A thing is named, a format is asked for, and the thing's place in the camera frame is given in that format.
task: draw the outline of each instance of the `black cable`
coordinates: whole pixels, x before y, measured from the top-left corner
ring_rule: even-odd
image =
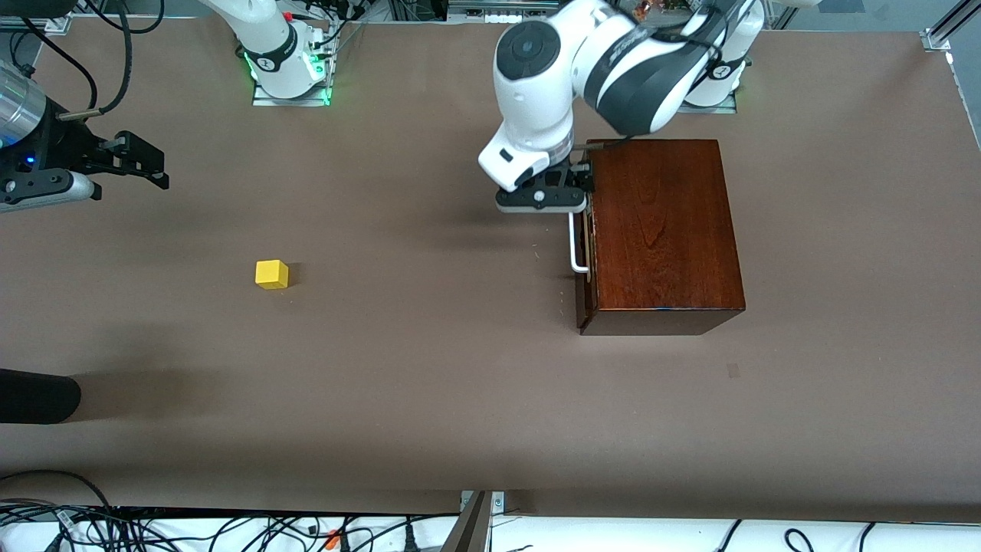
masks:
[[[275,531],[270,531],[269,533],[267,533],[266,536],[263,537],[262,544],[259,546],[258,552],[266,552],[266,549],[269,547],[269,543],[272,542],[274,538],[276,538],[276,535],[285,534],[283,533],[283,531],[285,531],[289,527],[292,527],[292,524],[295,524],[298,521],[299,518],[292,518],[290,521],[287,521],[286,518],[280,519],[279,523],[282,524],[283,526],[279,527]],[[295,536],[290,534],[285,534],[285,536],[296,538]],[[304,543],[302,540],[300,540],[300,544],[304,548],[306,548],[306,543]]]
[[[317,541],[319,539],[321,539],[321,538],[326,539],[327,542],[330,542],[332,539],[334,539],[336,537],[340,537],[340,539],[341,539],[340,546],[341,546],[341,550],[343,550],[344,542],[347,540],[347,535],[349,535],[351,533],[355,533],[355,532],[358,532],[358,531],[368,531],[368,534],[369,535],[371,535],[372,537],[375,536],[375,532],[372,531],[372,530],[370,530],[367,527],[355,527],[353,529],[343,529],[343,534],[341,534],[340,531],[333,531],[333,532],[330,532],[328,534],[316,534],[316,535],[303,534],[301,531],[299,531],[299,529],[297,529],[296,527],[293,527],[292,525],[289,528],[292,529],[292,530],[294,530],[294,531],[296,531],[297,534],[299,534],[299,535],[301,535],[301,536],[303,536],[305,538],[312,538],[313,539],[310,542],[310,546],[307,547],[307,548],[305,548],[305,550],[307,550],[307,551],[313,550],[314,549],[314,546],[316,546],[316,544],[317,544]],[[350,552],[350,544],[348,543],[347,546],[348,547],[347,547],[347,551],[346,552]]]
[[[340,552],[351,552],[351,541],[347,539],[347,524],[350,523],[351,519],[344,516],[344,521],[340,524]]]
[[[253,538],[252,540],[248,541],[248,544],[246,544],[244,547],[242,547],[242,552],[247,552],[248,549],[249,549],[249,547],[252,546],[253,544],[255,544],[257,540],[259,540],[259,539],[265,540],[267,538],[267,536],[269,535],[270,531],[273,530],[273,527],[275,527],[277,525],[280,525],[280,524],[283,524],[283,522],[284,522],[283,519],[276,518],[276,522],[274,524],[269,524],[265,529],[262,530],[262,532],[260,532],[259,534],[255,535],[255,538]]]
[[[126,95],[127,90],[129,90],[129,76],[132,73],[132,32],[129,30],[129,21],[126,17],[126,5],[123,0],[116,0],[116,6],[119,8],[120,24],[123,27],[123,45],[126,50],[126,61],[123,65],[123,81],[120,83],[120,89],[116,92],[116,97],[107,103],[104,107],[99,108],[99,113],[105,115],[123,101],[123,97]]]
[[[803,540],[803,543],[807,545],[806,552],[814,552],[814,547],[811,546],[810,539],[807,538],[807,535],[803,534],[800,531],[800,529],[795,529],[795,528],[789,528],[786,531],[784,531],[784,542],[787,544],[788,548],[790,548],[794,552],[804,552],[803,550],[800,550],[797,546],[794,546],[794,543],[791,542],[792,534],[799,536]]]
[[[324,38],[320,42],[314,43],[314,45],[313,45],[314,49],[317,49],[317,48],[323,46],[324,44],[327,44],[331,40],[334,40],[335,38],[337,38],[337,36],[340,34],[340,30],[343,29],[345,25],[347,25],[347,21],[348,20],[344,20],[344,21],[340,22],[340,25],[337,26],[337,30],[334,31],[334,34],[330,35],[327,38]]]
[[[70,56],[68,52],[61,49],[58,46],[58,44],[55,44],[47,36],[45,36],[44,33],[41,32],[37,27],[35,27],[34,24],[30,22],[29,19],[21,18],[21,21],[24,22],[24,25],[26,25],[27,28],[30,29],[30,32],[32,32],[34,36],[37,36],[41,40],[41,42],[44,42],[45,45],[47,45],[49,48],[54,50],[55,53],[61,56],[65,61],[72,64],[76,69],[78,69],[81,75],[85,77],[85,80],[88,82],[88,107],[86,107],[85,109],[92,109],[93,107],[95,107],[95,102],[98,101],[98,97],[99,97],[99,88],[98,86],[96,86],[95,79],[92,78],[92,74],[85,67],[83,67],[81,63],[76,61],[75,58]]]
[[[403,552],[419,552],[419,544],[416,543],[416,531],[412,528],[412,518],[405,517],[405,548]]]
[[[22,75],[30,79],[30,77],[34,74],[34,67],[27,63],[21,65],[21,62],[17,61],[17,50],[21,48],[21,43],[24,42],[24,37],[28,34],[29,32],[26,30],[22,30],[21,32],[11,32],[10,39],[7,41],[7,46],[10,50],[11,63],[14,64],[14,67],[16,67]]]
[[[116,25],[115,23],[112,22],[112,20],[110,20],[109,18],[107,18],[106,15],[104,13],[102,13],[102,10],[100,10],[92,2],[92,0],[85,0],[85,5],[87,5],[90,10],[92,10],[93,12],[95,12],[95,15],[99,16],[99,19],[101,19],[102,21],[106,22],[111,27],[115,28],[116,30],[123,30],[123,27],[121,27],[119,25]],[[131,32],[133,34],[146,34],[149,31],[153,30],[154,28],[159,27],[160,26],[160,22],[164,21],[164,10],[165,9],[166,8],[165,8],[165,5],[164,5],[164,0],[160,0],[160,11],[157,13],[157,19],[154,20],[154,22],[150,25],[150,27],[147,27],[147,28],[134,28],[134,29],[131,29],[129,32]]]
[[[219,528],[219,532],[215,533],[215,536],[211,539],[211,544],[208,545],[208,552],[214,552],[215,544],[218,543],[218,537],[221,535],[221,529],[224,528],[226,525],[222,525],[222,527]]]
[[[742,522],[743,520],[736,520],[732,525],[729,525],[729,530],[726,531],[726,537],[722,540],[722,544],[715,549],[715,552],[726,552],[726,548],[729,548],[729,541],[733,539],[733,534],[735,534],[736,529]]]
[[[231,520],[225,522],[225,524],[223,524],[218,529],[218,532],[216,532],[214,535],[209,535],[209,536],[167,537],[149,526],[149,523],[152,523],[152,520],[147,524],[144,524],[138,520],[127,520],[118,516],[113,516],[112,514],[101,512],[99,510],[94,510],[94,509],[89,509],[79,506],[59,506],[59,505],[37,506],[37,507],[32,507],[29,513],[8,512],[7,515],[20,518],[22,521],[31,522],[32,520],[26,518],[29,518],[30,516],[37,516],[40,514],[53,514],[59,510],[77,513],[75,517],[75,521],[78,521],[80,519],[86,519],[90,523],[90,526],[87,528],[88,542],[73,539],[68,534],[65,534],[66,541],[68,541],[73,545],[78,544],[81,546],[92,546],[92,545],[101,546],[103,549],[107,551],[127,549],[133,545],[135,545],[140,549],[143,549],[142,548],[143,546],[148,545],[151,547],[167,550],[169,552],[180,552],[180,550],[176,546],[174,546],[173,544],[174,542],[180,542],[185,540],[217,539],[218,536],[220,536],[221,534],[239,528],[250,521],[250,519],[232,518]],[[126,527],[128,531],[132,531],[132,535],[124,533],[121,535],[119,539],[107,538],[105,533],[103,533],[101,527],[98,524],[98,519],[102,519],[107,524],[111,523],[111,524],[117,524],[120,527]],[[91,532],[93,530],[95,530],[95,532],[98,534],[98,540],[92,537]],[[150,533],[156,536],[157,538],[153,540],[147,540],[146,538],[143,537],[143,533]]]
[[[865,526],[865,529],[861,531],[861,536],[858,538],[858,552],[865,552],[865,537],[868,536],[868,531],[875,527],[875,522]]]
[[[358,552],[358,550],[361,550],[362,548],[364,548],[365,546],[368,546],[369,544],[371,544],[371,546],[372,546],[372,548],[370,550],[374,550],[375,549],[374,548],[375,547],[375,544],[374,544],[375,539],[381,537],[384,534],[388,534],[388,533],[390,533],[390,532],[392,532],[392,531],[394,531],[396,529],[405,527],[408,524],[412,524],[412,523],[415,523],[415,522],[421,522],[423,520],[431,520],[433,518],[446,518],[446,517],[449,517],[449,516],[453,516],[453,515],[452,514],[428,514],[428,515],[425,515],[425,516],[416,516],[414,518],[410,518],[409,520],[407,520],[405,522],[402,522],[400,524],[392,525],[391,527],[389,527],[389,528],[387,528],[387,529],[385,529],[383,531],[379,531],[378,533],[376,533],[375,535],[373,535],[368,540],[368,542],[362,542],[357,547],[355,547],[353,550],[351,550],[351,552]]]
[[[573,151],[595,151],[597,149],[612,149],[618,145],[623,145],[628,141],[636,138],[638,135],[629,135],[622,137],[616,141],[601,141],[597,143],[584,143],[582,145],[574,145],[572,147]]]
[[[99,502],[102,503],[102,506],[107,511],[112,509],[112,506],[109,505],[109,500],[106,498],[106,495],[102,493],[102,490],[99,489],[99,487],[95,486],[95,483],[89,481],[88,479],[82,477],[81,475],[78,475],[77,473],[72,473],[71,471],[64,471],[62,469],[27,469],[24,471],[16,471],[14,473],[8,473],[7,475],[0,477],[0,481],[6,481],[8,479],[14,479],[17,477],[24,477],[25,475],[62,475],[64,477],[70,477],[72,479],[75,479],[76,481],[80,481],[83,485],[88,487],[88,490],[92,491],[92,493],[95,494],[96,498],[99,499]]]
[[[62,524],[58,524],[58,532],[62,535],[62,539],[63,540],[66,539],[69,536],[68,535],[68,528],[65,527]],[[72,549],[72,552],[77,552],[76,549],[75,549],[75,544],[73,542],[69,541],[68,546],[69,546],[69,548]]]

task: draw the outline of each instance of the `wood grain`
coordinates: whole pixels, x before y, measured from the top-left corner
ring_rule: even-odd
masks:
[[[746,308],[717,141],[632,140],[590,158],[596,191],[588,310],[653,310],[664,317],[672,309]],[[713,324],[693,328],[702,333],[734,314],[716,312]],[[650,331],[678,333],[670,328],[692,327],[697,316],[671,318],[684,322]],[[629,325],[617,328],[629,333]]]

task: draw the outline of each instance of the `wooden box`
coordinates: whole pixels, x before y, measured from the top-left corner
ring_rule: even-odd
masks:
[[[635,139],[588,155],[583,335],[700,335],[746,309],[717,141]]]

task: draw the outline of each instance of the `cylindrical metal part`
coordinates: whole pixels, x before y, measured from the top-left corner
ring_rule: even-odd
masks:
[[[0,60],[0,147],[21,141],[37,128],[47,101],[37,83]]]
[[[0,423],[58,423],[80,402],[70,377],[0,369]]]

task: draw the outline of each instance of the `white floor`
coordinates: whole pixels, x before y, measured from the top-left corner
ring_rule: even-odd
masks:
[[[174,545],[150,545],[152,552],[206,552],[213,535],[226,520],[174,520],[153,522],[150,527],[168,537],[201,537]],[[349,528],[368,527],[378,533],[404,521],[401,517],[361,518]],[[439,518],[413,524],[416,543],[423,552],[436,552],[452,529],[455,518]],[[339,527],[340,518],[304,519],[294,526],[296,534],[316,524],[320,534]],[[253,520],[220,536],[214,552],[258,552],[261,542],[245,545],[268,527],[265,520]],[[709,552],[717,550],[732,520],[635,520],[635,519],[577,519],[500,517],[493,521],[490,552]],[[733,533],[726,552],[791,552],[784,542],[787,529],[794,527],[806,535],[817,552],[855,552],[866,524],[835,522],[765,522],[747,521]],[[76,540],[87,542],[87,523],[75,525]],[[0,547],[4,552],[38,552],[44,550],[57,533],[57,523],[10,524],[0,527]],[[351,548],[368,552],[365,547],[367,531],[351,534]],[[95,531],[93,538],[98,538]],[[280,535],[274,538],[265,552],[304,552],[315,544],[323,546],[325,539],[294,538]],[[791,542],[799,550],[807,550],[799,536]],[[375,552],[403,552],[404,529],[393,530],[374,543]],[[104,552],[98,546],[76,546],[75,552]],[[865,540],[864,552],[981,552],[981,527],[976,525],[936,524],[878,524]],[[62,543],[61,552],[73,552]]]

